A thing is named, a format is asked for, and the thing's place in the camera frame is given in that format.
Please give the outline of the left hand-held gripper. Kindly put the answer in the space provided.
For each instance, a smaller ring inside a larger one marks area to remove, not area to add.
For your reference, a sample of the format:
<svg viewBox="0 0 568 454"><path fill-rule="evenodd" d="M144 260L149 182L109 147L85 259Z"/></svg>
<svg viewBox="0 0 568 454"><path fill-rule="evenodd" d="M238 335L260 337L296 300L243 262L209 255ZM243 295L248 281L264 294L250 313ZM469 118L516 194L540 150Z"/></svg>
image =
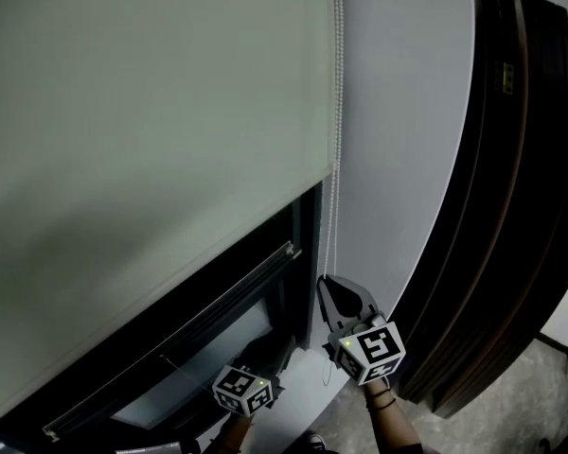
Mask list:
<svg viewBox="0 0 568 454"><path fill-rule="evenodd" d="M226 365L212 384L218 404L244 417L270 408L284 391L279 378L295 349L294 336L261 337L250 342L240 354L240 365L251 373L273 373L273 377L253 375Z"/></svg>

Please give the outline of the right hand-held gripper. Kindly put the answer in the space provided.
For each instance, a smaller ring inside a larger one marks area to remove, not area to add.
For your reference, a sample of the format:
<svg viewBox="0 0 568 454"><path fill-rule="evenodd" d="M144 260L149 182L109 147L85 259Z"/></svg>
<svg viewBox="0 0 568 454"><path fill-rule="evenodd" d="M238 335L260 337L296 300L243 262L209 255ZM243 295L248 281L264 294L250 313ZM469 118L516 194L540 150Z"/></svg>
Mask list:
<svg viewBox="0 0 568 454"><path fill-rule="evenodd" d="M326 349L335 366L359 386L393 374L405 357L405 348L396 325L376 313L371 293L331 274L317 279L316 290L323 320L331 332ZM353 319L363 321L341 329Z"/></svg>

